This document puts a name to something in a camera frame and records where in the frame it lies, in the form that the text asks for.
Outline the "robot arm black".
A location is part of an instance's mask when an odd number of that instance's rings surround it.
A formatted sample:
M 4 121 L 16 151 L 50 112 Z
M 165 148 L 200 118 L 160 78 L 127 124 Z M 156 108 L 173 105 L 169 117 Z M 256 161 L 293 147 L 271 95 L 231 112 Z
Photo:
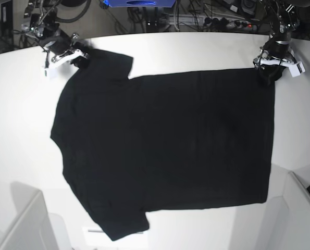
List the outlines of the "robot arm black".
M 305 72 L 305 67 L 290 45 L 291 33 L 300 24 L 295 6 L 284 1 L 264 3 L 271 29 L 267 42 L 260 47 L 260 54 L 253 64 L 268 82 L 281 78 L 285 69 L 289 70 L 292 77 L 298 77 Z
M 69 63 L 78 68 L 89 65 L 90 48 L 79 41 L 79 34 L 68 35 L 62 30 L 62 23 L 71 24 L 81 19 L 89 9 L 91 1 L 28 1 L 23 14 L 21 30 L 15 34 L 30 38 L 46 54 L 43 72 L 51 77 L 56 68 Z M 58 6 L 84 9 L 74 18 L 63 19 L 57 16 Z

